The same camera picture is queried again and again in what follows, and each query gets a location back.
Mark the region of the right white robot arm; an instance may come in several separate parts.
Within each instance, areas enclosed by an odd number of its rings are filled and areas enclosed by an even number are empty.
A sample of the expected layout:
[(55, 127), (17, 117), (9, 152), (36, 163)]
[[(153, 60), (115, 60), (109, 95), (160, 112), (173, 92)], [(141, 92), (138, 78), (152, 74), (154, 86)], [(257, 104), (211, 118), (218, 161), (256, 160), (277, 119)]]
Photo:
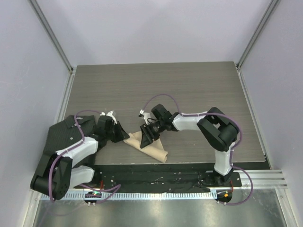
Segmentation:
[(239, 127), (218, 108), (213, 107), (203, 113), (171, 114), (163, 105), (158, 104), (150, 114), (141, 110), (139, 117), (145, 123), (140, 126), (142, 139), (140, 148), (144, 148), (160, 138), (164, 131), (200, 131), (210, 146), (215, 150), (214, 182), (220, 187), (231, 181), (233, 168), (231, 164), (232, 147), (240, 133)]

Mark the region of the beige cloth napkin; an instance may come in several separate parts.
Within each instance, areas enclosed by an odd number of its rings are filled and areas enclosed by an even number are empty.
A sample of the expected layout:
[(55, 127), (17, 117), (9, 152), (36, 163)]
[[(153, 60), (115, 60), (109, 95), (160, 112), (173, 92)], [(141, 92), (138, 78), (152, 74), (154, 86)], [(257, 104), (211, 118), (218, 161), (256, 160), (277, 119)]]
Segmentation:
[(142, 133), (138, 131), (135, 133), (129, 133), (128, 135), (129, 138), (125, 139), (124, 143), (156, 159), (157, 161), (160, 161), (162, 163), (166, 162), (168, 152), (164, 150), (164, 147), (160, 139), (156, 140), (155, 142), (144, 148), (140, 148)]

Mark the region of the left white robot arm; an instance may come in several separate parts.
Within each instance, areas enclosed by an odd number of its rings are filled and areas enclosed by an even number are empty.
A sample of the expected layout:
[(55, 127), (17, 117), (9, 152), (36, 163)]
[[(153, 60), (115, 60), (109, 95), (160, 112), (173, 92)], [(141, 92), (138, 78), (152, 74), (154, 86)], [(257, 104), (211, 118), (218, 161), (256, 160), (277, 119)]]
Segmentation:
[(36, 192), (62, 199), (70, 188), (85, 183), (95, 189), (101, 177), (91, 163), (94, 155), (107, 142), (117, 143), (129, 138), (114, 112), (93, 115), (70, 115), (52, 125), (45, 147), (30, 183)]

